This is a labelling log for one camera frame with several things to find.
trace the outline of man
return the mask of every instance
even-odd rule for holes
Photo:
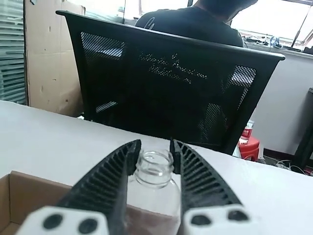
[[[198,0],[192,6],[178,10],[158,10],[142,16],[136,26],[159,32],[204,41],[243,47],[237,30],[226,23],[240,11],[258,0]]]

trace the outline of desk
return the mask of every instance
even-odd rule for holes
[[[0,101],[0,177],[16,170],[67,185],[118,146],[141,139],[143,147],[169,141]],[[309,234],[313,178],[194,147],[257,216],[263,235]],[[173,178],[179,182],[179,176]]]

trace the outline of red stool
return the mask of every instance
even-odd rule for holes
[[[248,143],[239,144],[241,158],[245,160],[249,160],[251,158],[251,161],[256,162],[259,157],[259,146],[260,141],[251,136]]]

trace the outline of cardboard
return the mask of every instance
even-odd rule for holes
[[[0,235],[13,235],[26,216],[55,205],[70,186],[12,171],[0,179]]]
[[[25,74],[31,107],[77,117],[83,110],[72,42],[65,17],[56,10],[84,15],[66,0],[25,0]]]

